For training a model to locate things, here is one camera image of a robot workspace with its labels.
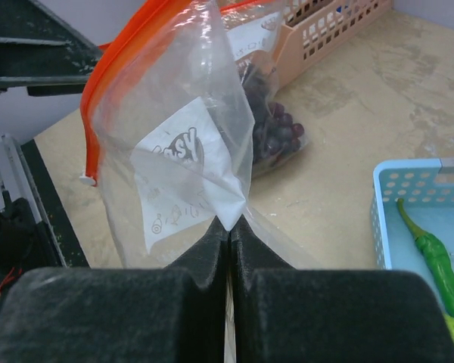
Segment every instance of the orange bag seal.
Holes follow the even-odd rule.
[[[238,4],[228,5],[220,9],[221,13],[235,10],[246,5],[264,4],[275,0],[245,0]],[[92,129],[92,115],[108,86],[114,81],[118,72],[127,65],[143,49],[151,38],[169,21],[184,11],[192,0],[148,0],[126,24],[121,33],[111,43],[100,45],[103,56],[96,64],[82,92],[80,112],[84,133],[86,136],[86,170],[85,177],[88,184],[97,186],[98,168],[101,158],[101,147],[94,130]],[[161,54],[151,54],[148,62],[142,64],[132,78],[141,77]],[[127,93],[128,89],[117,92],[119,98]]]

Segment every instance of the gray wall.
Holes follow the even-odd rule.
[[[393,7],[454,29],[454,0],[394,0]]]
[[[110,42],[145,0],[41,0],[95,44]],[[25,88],[0,95],[0,136],[25,142],[79,106],[80,95],[30,97]]]

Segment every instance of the blue basket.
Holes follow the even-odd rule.
[[[372,232],[381,268],[413,271],[439,293],[412,235],[396,208],[404,207],[421,228],[437,236],[454,253],[454,159],[393,160],[373,173]]]

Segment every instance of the green pepper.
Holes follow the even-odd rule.
[[[424,231],[410,219],[403,209],[403,199],[398,199],[396,206],[415,239],[415,245],[422,253],[429,270],[431,270],[447,312],[454,318],[454,271],[444,244],[436,236]]]

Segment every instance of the paper label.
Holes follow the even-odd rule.
[[[159,240],[214,215],[232,228],[247,204],[229,150],[201,98],[145,136],[130,161],[148,252]]]
[[[255,51],[271,51],[274,47],[278,27],[279,12],[252,20],[227,32],[235,61]]]

